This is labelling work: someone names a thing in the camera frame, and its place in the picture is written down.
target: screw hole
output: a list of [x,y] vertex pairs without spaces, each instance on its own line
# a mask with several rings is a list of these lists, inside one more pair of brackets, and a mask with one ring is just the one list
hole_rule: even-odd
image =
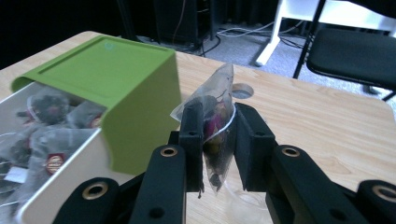
[[284,147],[282,148],[283,154],[289,157],[299,157],[300,152],[297,149],[291,148],[291,147]]
[[153,218],[161,218],[165,214],[165,211],[161,207],[155,207],[149,210],[149,216]]
[[82,197],[85,200],[94,200],[102,197],[106,194],[108,190],[108,185],[106,182],[96,182],[89,185],[87,188],[82,191]]
[[258,135],[258,136],[265,136],[265,132],[256,132],[256,135]]
[[332,215],[332,217],[335,217],[338,220],[341,220],[341,221],[347,220],[347,216],[340,210],[330,209],[330,214]]
[[375,185],[373,192],[376,196],[391,203],[396,203],[396,190],[381,185]]
[[161,155],[164,157],[173,157],[177,154],[177,150],[173,147],[166,147],[163,150],[161,150]]

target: wooden table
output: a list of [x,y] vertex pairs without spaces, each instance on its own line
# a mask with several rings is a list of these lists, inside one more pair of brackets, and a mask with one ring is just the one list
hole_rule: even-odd
[[[1,70],[0,100],[11,94],[9,86],[15,77],[97,35],[76,35]],[[178,52],[183,99],[222,64]],[[235,101],[254,106],[279,144],[305,150],[332,181],[352,190],[364,179],[396,184],[396,124],[387,104],[243,66],[235,65],[234,72],[234,83],[246,83],[254,90],[252,97]],[[229,178],[238,178],[234,163]],[[215,196],[205,179],[205,193],[197,197],[188,193],[187,223],[226,223],[223,191]]]

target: chair leg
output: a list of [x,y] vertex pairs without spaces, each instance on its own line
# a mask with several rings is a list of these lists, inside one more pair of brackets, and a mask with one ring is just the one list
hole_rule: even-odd
[[300,75],[301,69],[302,69],[303,64],[305,62],[306,53],[308,52],[310,43],[311,43],[311,34],[308,34],[308,36],[307,36],[307,38],[305,40],[305,44],[304,44],[303,50],[302,50],[301,55],[300,55],[300,59],[298,60],[297,66],[296,66],[296,68],[294,70],[293,78],[298,79],[298,76]]
[[393,96],[396,95],[396,91],[391,92],[389,95],[385,96],[384,98],[382,98],[383,101],[387,101],[390,98],[392,98]]

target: chair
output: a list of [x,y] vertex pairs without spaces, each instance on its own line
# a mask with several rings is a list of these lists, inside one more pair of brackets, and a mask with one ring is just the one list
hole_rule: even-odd
[[[325,2],[319,0],[293,78],[298,78],[306,60],[306,66],[313,73],[391,90],[383,101],[393,97],[396,94],[396,38],[347,29],[318,29]],[[348,2],[396,19],[395,0]]]

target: green lid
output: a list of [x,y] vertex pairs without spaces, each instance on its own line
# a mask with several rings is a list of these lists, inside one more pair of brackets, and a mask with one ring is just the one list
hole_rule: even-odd
[[172,49],[101,35],[18,77],[12,90],[32,81],[107,108],[102,134],[117,172],[145,172],[178,125],[169,116],[181,102]]

